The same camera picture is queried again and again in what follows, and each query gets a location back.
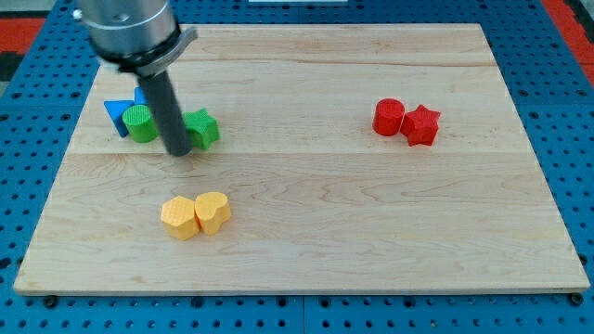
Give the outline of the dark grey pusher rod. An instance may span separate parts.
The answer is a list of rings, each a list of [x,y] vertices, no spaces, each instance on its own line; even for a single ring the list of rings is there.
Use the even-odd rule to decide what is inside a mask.
[[[139,77],[137,81],[167,153],[174,157],[187,155],[192,142],[168,72]]]

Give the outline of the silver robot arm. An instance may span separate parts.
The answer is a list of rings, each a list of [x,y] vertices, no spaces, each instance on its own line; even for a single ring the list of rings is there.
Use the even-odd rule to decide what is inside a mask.
[[[182,29],[168,0],[77,0],[73,18],[88,31],[105,62],[137,79],[166,151],[175,157],[192,149],[168,68],[198,39]]]

